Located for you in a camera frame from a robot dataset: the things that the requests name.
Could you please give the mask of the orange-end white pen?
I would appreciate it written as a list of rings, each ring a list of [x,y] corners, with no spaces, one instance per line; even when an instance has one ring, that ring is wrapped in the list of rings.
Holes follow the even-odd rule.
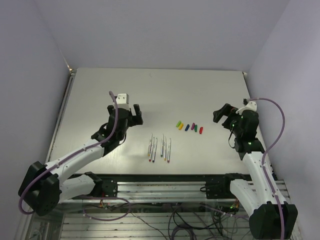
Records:
[[[148,152],[147,152],[148,157],[151,156],[152,146],[153,146],[153,134],[151,134],[151,137],[150,137],[150,140],[149,140]]]

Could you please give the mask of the blue-end white pen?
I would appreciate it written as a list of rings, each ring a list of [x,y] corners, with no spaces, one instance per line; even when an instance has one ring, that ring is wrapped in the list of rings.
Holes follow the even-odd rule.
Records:
[[[152,158],[151,158],[152,163],[156,161],[157,147],[158,147],[158,138],[156,137],[154,140],[153,149],[152,149]]]

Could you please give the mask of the red-end white pen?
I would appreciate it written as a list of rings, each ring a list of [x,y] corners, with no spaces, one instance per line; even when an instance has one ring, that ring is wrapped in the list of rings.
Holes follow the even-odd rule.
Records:
[[[152,161],[152,153],[153,153],[154,140],[155,140],[155,138],[153,137],[151,155],[150,155],[150,157],[148,158],[149,162]]]

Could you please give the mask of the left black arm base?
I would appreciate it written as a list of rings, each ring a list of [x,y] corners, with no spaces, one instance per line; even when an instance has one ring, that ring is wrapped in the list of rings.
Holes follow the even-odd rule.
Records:
[[[86,176],[93,180],[94,186],[90,193],[86,194],[90,197],[116,197],[118,193],[118,184],[111,178],[100,178],[92,172],[85,172]]]

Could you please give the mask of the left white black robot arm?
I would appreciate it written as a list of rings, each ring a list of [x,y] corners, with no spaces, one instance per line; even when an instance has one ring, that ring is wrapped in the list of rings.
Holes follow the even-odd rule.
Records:
[[[85,172],[78,177],[73,174],[119,147],[126,140],[128,128],[143,124],[140,106],[134,104],[133,108],[135,114],[128,106],[109,105],[108,122],[83,146],[55,161],[33,163],[18,190],[19,210],[27,214],[22,207],[26,203],[32,209],[31,214],[45,216],[65,200],[78,196],[99,199],[106,194],[106,184],[96,174]]]

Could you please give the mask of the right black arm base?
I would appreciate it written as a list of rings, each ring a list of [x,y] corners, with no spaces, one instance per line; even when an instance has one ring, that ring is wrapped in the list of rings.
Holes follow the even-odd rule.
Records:
[[[222,176],[217,176],[207,180],[200,188],[200,192],[205,193],[206,199],[235,199],[231,193],[230,183],[233,180],[251,181],[248,174],[241,173],[226,173]]]

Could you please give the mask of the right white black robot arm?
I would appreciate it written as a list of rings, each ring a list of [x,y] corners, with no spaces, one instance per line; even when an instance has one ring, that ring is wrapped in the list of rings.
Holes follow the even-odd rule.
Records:
[[[225,116],[222,126],[234,135],[233,148],[249,171],[254,189],[238,173],[225,175],[226,182],[220,186],[226,198],[235,196],[248,215],[249,228],[257,240],[290,239],[298,210],[288,203],[277,187],[273,173],[266,162],[266,151],[256,137],[259,126],[257,104],[244,101],[236,108],[226,103],[213,112],[213,122],[218,123]]]

